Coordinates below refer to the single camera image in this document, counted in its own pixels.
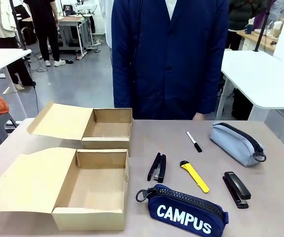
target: light blue pencil case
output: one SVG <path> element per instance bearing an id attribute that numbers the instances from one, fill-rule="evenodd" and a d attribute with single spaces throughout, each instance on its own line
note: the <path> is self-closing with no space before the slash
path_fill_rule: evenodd
<path id="1" fill-rule="evenodd" d="M 210 139 L 243 166 L 248 167 L 267 159 L 261 144 L 227 123 L 214 123 Z"/>

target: gray floor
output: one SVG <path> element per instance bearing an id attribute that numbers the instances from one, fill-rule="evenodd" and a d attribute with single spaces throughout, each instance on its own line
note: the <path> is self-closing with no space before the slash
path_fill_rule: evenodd
<path id="1" fill-rule="evenodd" d="M 109 47 L 103 44 L 99 47 L 100 53 L 90 51 L 80 61 L 75 59 L 75 53 L 62 54 L 62 59 L 73 60 L 74 64 L 64 65 L 58 68 L 50 67 L 48 72 L 38 73 L 36 69 L 39 62 L 34 55 L 40 56 L 38 44 L 29 46 L 31 55 L 31 72 L 33 80 L 37 83 L 36 93 L 39 111 L 49 102 L 75 105 L 81 107 L 106 108 L 113 107 L 112 94 L 112 70 L 110 63 Z M 8 87 L 6 79 L 0 79 L 0 95 L 7 101 L 10 113 L 15 120 L 22 120 L 19 106 L 13 94 L 2 95 Z M 36 95 L 33 88 L 19 91 L 25 111 L 29 118 L 37 115 Z M 222 120 L 233 120 L 231 116 L 233 98 L 225 102 Z M 266 123 L 277 135 L 279 133 L 277 124 L 283 124 L 284 120 L 277 114 L 271 112 Z M 214 120 L 215 113 L 207 116 Z"/>

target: navy pencil case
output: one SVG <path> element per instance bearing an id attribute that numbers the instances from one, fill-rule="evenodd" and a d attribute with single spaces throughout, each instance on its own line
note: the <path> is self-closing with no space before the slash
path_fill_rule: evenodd
<path id="1" fill-rule="evenodd" d="M 221 237 L 229 223 L 228 213 L 207 200 L 183 194 L 157 184 L 140 190 L 136 200 L 148 199 L 148 211 L 153 219 L 176 226 L 203 237 Z"/>

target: yellow utility knife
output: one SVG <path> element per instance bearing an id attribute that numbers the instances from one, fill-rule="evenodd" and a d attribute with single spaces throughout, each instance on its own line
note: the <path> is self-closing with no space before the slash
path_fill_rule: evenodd
<path id="1" fill-rule="evenodd" d="M 206 183 L 202 180 L 202 178 L 199 176 L 199 174 L 196 172 L 196 170 L 192 167 L 192 165 L 188 161 L 183 160 L 182 162 L 180 162 L 180 166 L 181 168 L 188 171 L 188 173 L 191 175 L 193 180 L 198 184 L 198 186 L 205 194 L 209 192 L 209 188 L 206 185 Z"/>

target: dark blue coat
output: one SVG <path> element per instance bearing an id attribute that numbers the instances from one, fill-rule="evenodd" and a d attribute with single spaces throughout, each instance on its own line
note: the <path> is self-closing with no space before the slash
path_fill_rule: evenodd
<path id="1" fill-rule="evenodd" d="M 116 108 L 135 119 L 192 119 L 214 111 L 228 31 L 228 0 L 114 0 Z"/>

